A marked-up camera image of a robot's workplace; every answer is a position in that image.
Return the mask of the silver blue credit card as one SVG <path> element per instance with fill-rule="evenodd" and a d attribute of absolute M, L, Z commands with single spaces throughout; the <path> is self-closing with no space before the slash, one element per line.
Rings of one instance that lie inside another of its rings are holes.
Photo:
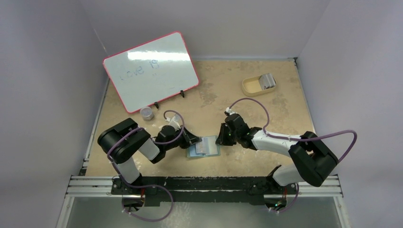
<path fill-rule="evenodd" d="M 206 155 L 209 153 L 208 143 L 206 137 L 202 137 L 201 141 L 195 144 L 196 155 Z"/>

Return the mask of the teal leather card holder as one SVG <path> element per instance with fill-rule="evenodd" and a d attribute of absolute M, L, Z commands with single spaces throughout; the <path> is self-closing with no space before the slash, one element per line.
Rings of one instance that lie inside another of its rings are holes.
<path fill-rule="evenodd" d="M 186 150 L 187 158 L 205 158 L 220 156 L 220 146 L 216 144 L 217 136 L 205 136 L 201 142 L 190 146 Z"/>

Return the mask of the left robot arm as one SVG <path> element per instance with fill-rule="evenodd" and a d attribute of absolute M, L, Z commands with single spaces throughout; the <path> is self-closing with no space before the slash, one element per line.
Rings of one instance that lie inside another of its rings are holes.
<path fill-rule="evenodd" d="M 176 147 L 188 149 L 201 141 L 201 137 L 192 134 L 176 120 L 171 120 L 152 137 L 132 118 L 127 118 L 102 132 L 97 144 L 123 179 L 123 188 L 129 194 L 137 194 L 142 187 L 142 175 L 133 160 L 136 152 L 155 164 L 166 156 L 168 150 Z"/>

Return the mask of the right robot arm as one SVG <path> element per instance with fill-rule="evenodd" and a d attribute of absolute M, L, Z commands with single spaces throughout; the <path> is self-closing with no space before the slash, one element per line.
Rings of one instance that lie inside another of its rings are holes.
<path fill-rule="evenodd" d="M 287 166 L 279 165 L 267 176 L 267 188 L 279 193 L 286 185 L 307 182 L 320 187 L 339 159 L 321 141 L 313 140 L 316 134 L 310 131 L 292 140 L 290 136 L 265 133 L 260 127 L 249 127 L 239 114 L 229 114 L 221 124 L 216 143 L 222 146 L 240 144 L 255 151 L 269 151 L 285 155 L 293 161 Z"/>

